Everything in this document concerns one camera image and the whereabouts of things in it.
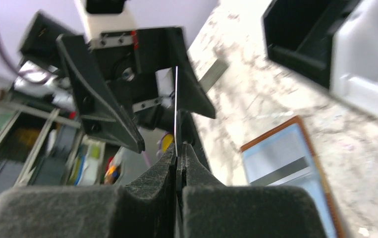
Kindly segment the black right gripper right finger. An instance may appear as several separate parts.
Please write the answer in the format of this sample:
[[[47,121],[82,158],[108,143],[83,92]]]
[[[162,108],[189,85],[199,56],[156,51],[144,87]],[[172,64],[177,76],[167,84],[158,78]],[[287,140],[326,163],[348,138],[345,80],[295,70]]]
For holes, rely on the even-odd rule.
[[[190,144],[179,150],[186,238],[324,238],[311,196],[295,186],[225,186]]]

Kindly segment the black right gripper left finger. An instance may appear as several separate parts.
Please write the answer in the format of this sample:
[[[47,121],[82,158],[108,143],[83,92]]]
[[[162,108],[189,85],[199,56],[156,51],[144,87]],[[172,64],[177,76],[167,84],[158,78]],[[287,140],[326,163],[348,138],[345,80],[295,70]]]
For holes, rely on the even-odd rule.
[[[0,238],[172,238],[174,145],[128,185],[23,186],[0,195]]]

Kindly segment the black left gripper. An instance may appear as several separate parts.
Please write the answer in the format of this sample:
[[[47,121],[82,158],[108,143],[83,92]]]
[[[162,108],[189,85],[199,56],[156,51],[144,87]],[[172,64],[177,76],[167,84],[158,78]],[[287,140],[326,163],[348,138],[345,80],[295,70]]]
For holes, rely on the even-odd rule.
[[[86,12],[120,14],[123,9]],[[171,130],[174,110],[161,105],[156,73],[137,70],[136,33],[136,29],[102,32],[89,40],[88,50],[82,35],[72,36],[72,30],[38,11],[19,50],[37,65],[54,66],[59,76],[68,76],[79,120],[89,138],[141,153],[145,142],[136,126]],[[165,36],[168,60],[176,74],[176,109],[215,119],[216,110],[187,55],[182,28],[168,27]]]

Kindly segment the brown leather card holder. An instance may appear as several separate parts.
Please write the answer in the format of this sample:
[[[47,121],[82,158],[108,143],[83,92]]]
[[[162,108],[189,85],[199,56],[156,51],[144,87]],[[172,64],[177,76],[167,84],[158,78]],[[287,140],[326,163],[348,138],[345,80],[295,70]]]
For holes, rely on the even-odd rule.
[[[299,116],[242,145],[240,151],[250,185],[305,189],[314,200],[326,235],[348,236],[322,164]]]

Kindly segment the black and white card tray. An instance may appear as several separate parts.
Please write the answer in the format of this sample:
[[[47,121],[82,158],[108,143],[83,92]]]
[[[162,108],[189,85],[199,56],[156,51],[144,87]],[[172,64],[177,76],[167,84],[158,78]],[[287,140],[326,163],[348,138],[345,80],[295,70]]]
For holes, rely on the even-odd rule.
[[[378,0],[273,0],[267,54],[378,117]]]

